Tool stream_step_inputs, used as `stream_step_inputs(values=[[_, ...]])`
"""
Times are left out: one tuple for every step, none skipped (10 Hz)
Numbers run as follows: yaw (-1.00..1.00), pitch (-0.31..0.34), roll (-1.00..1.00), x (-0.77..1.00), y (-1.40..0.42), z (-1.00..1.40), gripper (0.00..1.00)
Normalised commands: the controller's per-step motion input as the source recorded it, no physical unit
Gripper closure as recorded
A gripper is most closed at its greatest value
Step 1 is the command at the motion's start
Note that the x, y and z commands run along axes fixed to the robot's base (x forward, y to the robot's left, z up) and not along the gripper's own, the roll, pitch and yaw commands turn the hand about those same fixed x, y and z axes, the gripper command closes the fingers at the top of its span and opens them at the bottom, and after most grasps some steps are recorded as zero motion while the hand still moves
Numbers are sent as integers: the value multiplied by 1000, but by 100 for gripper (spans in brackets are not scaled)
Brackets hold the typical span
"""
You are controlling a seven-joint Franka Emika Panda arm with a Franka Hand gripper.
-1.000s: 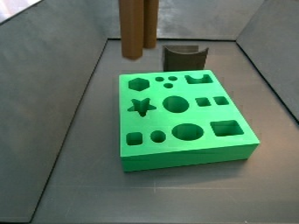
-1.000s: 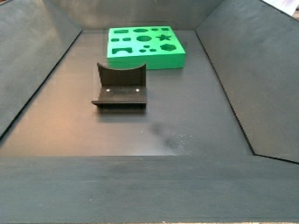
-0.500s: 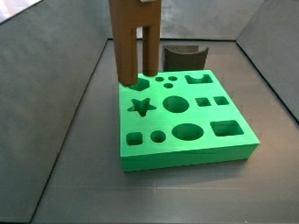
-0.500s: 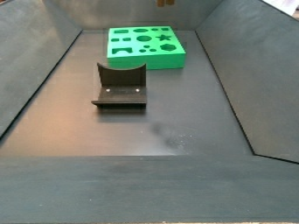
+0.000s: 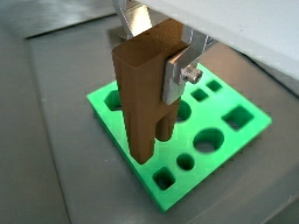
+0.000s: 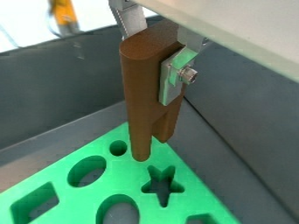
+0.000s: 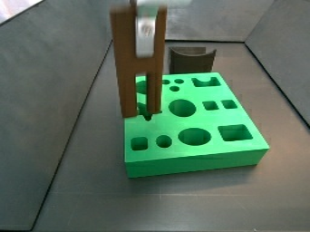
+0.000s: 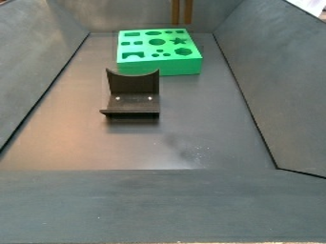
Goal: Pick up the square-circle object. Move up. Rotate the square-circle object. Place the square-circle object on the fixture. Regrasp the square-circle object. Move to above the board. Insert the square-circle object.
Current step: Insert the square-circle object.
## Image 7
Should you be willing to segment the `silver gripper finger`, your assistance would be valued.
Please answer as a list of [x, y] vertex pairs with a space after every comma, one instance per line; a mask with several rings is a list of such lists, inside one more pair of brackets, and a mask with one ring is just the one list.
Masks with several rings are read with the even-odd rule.
[[130, 0], [135, 8], [135, 54], [150, 58], [154, 54], [156, 17], [159, 8], [167, 6], [166, 0]]

